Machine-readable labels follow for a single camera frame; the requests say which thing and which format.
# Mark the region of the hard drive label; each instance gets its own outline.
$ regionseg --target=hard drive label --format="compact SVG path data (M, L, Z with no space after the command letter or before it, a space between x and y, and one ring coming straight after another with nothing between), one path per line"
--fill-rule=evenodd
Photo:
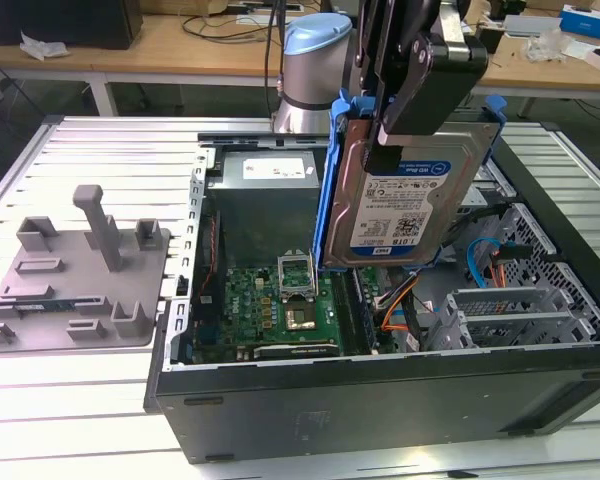
M403 161L393 175L367 174L350 246L358 255L404 255L420 241L451 164Z

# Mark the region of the cable on desk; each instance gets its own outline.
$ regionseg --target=cable on desk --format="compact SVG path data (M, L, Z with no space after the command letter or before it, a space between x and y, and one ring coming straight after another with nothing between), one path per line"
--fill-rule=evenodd
M0 66L0 73L1 73L2 75L4 75L4 78L6 78L7 80L9 80L9 83L11 83L11 85L13 85L14 87L16 87L16 89L17 89L17 90L18 90L18 91L19 91L19 92L22 94L22 96L23 96L24 98L26 98L27 102L29 102L29 104L30 104L30 105L33 107L33 109L34 109L34 110L35 110L35 111L36 111L36 112L37 112L37 113L38 113L40 116L42 116L43 118L47 116L47 114L46 114L46 113L44 113L44 111L43 111L43 110L42 110L42 109L41 109L41 108L40 108L40 107L39 107L39 106L38 106L38 105L37 105L37 104L36 104L36 103L35 103L33 100L31 100L31 98L29 97L29 95L27 95L27 94L24 92L24 90L23 90L22 88L20 88L20 85L18 85L18 84L16 83L16 81L15 81L13 78L11 78L7 72L5 72L5 71L2 69L2 67L1 67L1 66Z
M196 19L202 19L204 25L202 26L202 28L199 31L194 31L191 30L189 28L189 23L192 22L193 20ZM258 25L258 22L256 22L253 19L249 19L251 21L253 21L256 25ZM258 33L258 32L263 32L264 30L267 29L267 27L260 27L260 28L255 28L253 30L248 30L246 32L238 32L238 33L232 33L229 35L204 35L203 33L201 33L206 27L213 27L213 28L217 28L217 27L222 27L223 25L227 25L229 23L233 23L235 22L235 20L229 20L225 23L221 23L220 25L210 25L206 22L206 20L204 19L204 17L199 17L199 16L193 16L193 17L189 17L188 19L186 19L184 22L182 22L182 30L184 30L186 33L193 35L195 37L198 38L202 38L203 40L208 40L211 42L219 42L219 43L250 43L250 42L259 42L261 40L254 38L253 34L254 33Z

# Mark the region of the sticker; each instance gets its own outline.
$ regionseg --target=sticker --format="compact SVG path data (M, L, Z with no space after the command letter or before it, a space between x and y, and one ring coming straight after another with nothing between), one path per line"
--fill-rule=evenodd
M447 179L444 161L400 162L395 174L367 174L350 246L358 255L404 255L420 242L433 206L429 194Z
M414 352L420 351L420 342L416 340L416 337L411 335L411 332L407 332L407 345Z
M302 158L247 158L242 168L245 180L305 178Z
M44 310L44 305L16 305L16 310Z

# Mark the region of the wooden table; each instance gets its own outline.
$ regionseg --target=wooden table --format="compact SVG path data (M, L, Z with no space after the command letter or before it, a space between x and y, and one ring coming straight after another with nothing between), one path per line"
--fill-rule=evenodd
M475 25L483 12L489 11L486 0L474 0L467 14L467 23ZM555 16L557 12L525 10L524 15ZM599 40L575 36L578 40L600 44ZM528 98L578 98L600 100L600 70L576 58L567 57L565 62L528 61L521 49L526 39L503 36L498 50L491 55L489 68L482 77L475 93L497 93L503 96ZM524 116L532 102L525 102L521 109Z
M232 17L209 20L221 24ZM189 24L199 31L200 20ZM228 35L258 28L231 23L208 28L205 35ZM128 50L68 47L67 57L40 62L17 46L0 47L0 66L15 79L73 80L91 86L100 115L117 115L111 83L165 83L177 85L261 86L264 84L266 31L255 34L261 41L220 44L182 30L174 15L145 15L140 35ZM271 45L270 85L275 86L280 48Z
M486 8L486 0L474 0L468 23L476 23ZM212 21L220 24L228 18ZM198 30L202 26L200 22L192 22L191 28ZM204 33L222 35L253 28L255 26L231 23L216 29L206 28ZM264 33L260 33L259 38L264 39ZM523 43L522 39L502 39L474 93L600 100L600 71L574 58L568 58L565 63L531 63L520 53ZM40 62L16 46L0 47L0 65L13 78L87 82L101 115L116 115L110 88L111 83L116 82L263 85L264 42L226 45L205 41L183 32L176 16L145 16L142 32L129 50L80 47L69 50L68 57ZM272 45L270 85L275 85L279 54L279 48Z

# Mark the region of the white plastic bag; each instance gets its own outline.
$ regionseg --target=white plastic bag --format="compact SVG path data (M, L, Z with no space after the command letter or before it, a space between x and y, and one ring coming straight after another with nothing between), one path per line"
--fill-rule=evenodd
M22 32L20 32L20 35L22 35L23 42L20 44L20 49L41 62L44 62L45 57L64 57L69 55L66 45L62 42L40 42L27 37Z
M558 28L544 32L539 37L529 37L522 46L522 54L530 62L559 60L564 62L566 57L562 50L567 48L571 38L564 35Z

